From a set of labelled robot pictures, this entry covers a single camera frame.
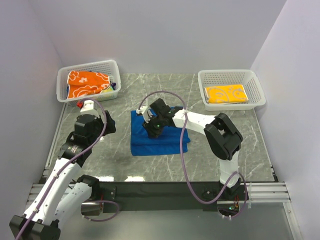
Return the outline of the yellow duck towel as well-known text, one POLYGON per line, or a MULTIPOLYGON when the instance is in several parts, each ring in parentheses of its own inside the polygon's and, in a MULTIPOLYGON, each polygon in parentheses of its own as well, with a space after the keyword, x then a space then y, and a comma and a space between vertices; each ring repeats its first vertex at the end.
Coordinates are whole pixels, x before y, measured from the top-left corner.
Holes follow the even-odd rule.
POLYGON ((241 84, 208 86, 203 90, 209 104, 238 104, 249 101, 245 88, 241 84))

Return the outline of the blue towel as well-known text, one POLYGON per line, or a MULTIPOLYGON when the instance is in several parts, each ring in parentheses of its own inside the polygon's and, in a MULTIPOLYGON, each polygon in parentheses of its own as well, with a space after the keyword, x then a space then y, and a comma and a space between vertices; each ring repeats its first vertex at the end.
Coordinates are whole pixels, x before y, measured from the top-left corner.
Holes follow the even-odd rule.
POLYGON ((157 138, 149 138, 143 128, 144 119, 135 110, 130 112, 130 151, 133 156, 161 156, 180 153, 181 128, 166 126, 157 138))

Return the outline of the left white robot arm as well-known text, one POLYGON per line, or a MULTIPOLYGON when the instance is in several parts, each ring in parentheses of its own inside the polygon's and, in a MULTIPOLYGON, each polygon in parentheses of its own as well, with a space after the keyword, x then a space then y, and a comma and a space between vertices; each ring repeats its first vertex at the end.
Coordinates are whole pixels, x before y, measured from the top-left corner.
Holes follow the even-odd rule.
POLYGON ((69 193, 65 191, 92 153, 94 144, 115 132, 115 121, 107 110, 102 116, 95 109, 81 111, 39 194, 23 215, 12 217, 9 227, 15 239, 57 240, 66 221, 82 203, 91 202, 102 207, 105 201, 96 177, 82 175, 69 193))

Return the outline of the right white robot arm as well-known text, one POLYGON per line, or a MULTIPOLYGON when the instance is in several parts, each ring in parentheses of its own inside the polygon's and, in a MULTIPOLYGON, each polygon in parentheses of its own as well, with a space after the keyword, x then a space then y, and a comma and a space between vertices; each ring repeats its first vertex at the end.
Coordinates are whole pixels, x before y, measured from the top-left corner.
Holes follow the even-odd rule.
POLYGON ((211 151, 219 159, 220 194, 231 200, 238 193, 240 174, 238 156, 243 136, 231 119, 224 113, 205 115, 184 109, 170 107, 159 98, 150 106, 139 106, 138 116, 143 117, 143 128, 149 138, 162 135, 164 128, 187 129, 204 135, 211 151))

